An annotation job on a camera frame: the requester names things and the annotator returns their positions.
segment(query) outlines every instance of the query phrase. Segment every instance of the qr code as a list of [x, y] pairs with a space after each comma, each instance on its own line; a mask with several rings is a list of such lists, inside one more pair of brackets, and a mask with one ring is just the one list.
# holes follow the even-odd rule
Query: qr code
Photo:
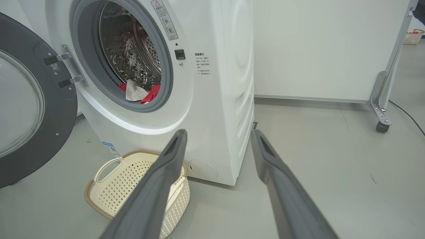
[[58, 66], [56, 63], [55, 63], [55, 64], [51, 64], [50, 66], [52, 67], [53, 71], [58, 71], [58, 70], [60, 70], [60, 69], [59, 69], [59, 66]]

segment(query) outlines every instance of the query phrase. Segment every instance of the metal stand leg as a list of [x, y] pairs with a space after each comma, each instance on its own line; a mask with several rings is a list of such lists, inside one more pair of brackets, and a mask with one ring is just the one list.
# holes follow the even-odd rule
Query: metal stand leg
[[388, 73], [386, 71], [381, 71], [378, 74], [374, 89], [368, 102], [369, 108], [372, 110], [375, 117], [379, 120], [378, 124], [376, 125], [376, 131], [382, 133], [387, 132], [390, 128], [390, 125], [392, 125], [391, 120], [385, 116], [384, 111], [379, 106], [379, 99], [381, 97], [387, 77]]

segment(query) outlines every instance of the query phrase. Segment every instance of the laundry basket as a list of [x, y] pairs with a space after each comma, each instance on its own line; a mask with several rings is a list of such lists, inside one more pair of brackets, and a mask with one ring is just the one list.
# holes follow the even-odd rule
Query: laundry basket
[[420, 29], [414, 29], [412, 31], [408, 31], [406, 33], [406, 37], [404, 38], [403, 44], [405, 45], [416, 45], [419, 40], [421, 40], [422, 35], [425, 31]]
[[[159, 153], [156, 152], [138, 150], [110, 160], [99, 169], [94, 180], [88, 183], [84, 199], [99, 214], [112, 220], [158, 156]], [[119, 165], [99, 180], [102, 171], [116, 161], [120, 161]], [[174, 230], [186, 210], [189, 198], [187, 168], [183, 165], [180, 177], [170, 187], [159, 238], [167, 237]]]

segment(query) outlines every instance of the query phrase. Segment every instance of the stainless steel drum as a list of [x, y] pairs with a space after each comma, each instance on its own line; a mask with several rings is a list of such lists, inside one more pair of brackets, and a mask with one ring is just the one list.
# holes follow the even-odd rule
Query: stainless steel drum
[[119, 81], [128, 79], [147, 91], [161, 84], [161, 67], [155, 47], [143, 26], [125, 8], [107, 2], [99, 15], [99, 41]]

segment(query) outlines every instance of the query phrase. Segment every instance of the floor seam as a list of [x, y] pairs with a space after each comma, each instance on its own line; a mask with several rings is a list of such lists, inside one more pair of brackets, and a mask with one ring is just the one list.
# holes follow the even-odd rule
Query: floor seam
[[341, 109], [340, 103], [337, 102], [337, 104], [338, 104], [338, 107], [340, 108], [341, 114], [343, 115], [344, 121], [346, 122], [346, 125], [347, 125], [347, 128], [348, 128], [348, 132], [350, 132], [350, 134], [351, 134], [350, 127], [348, 126], [347, 120], [345, 119], [345, 116], [344, 116], [343, 110]]

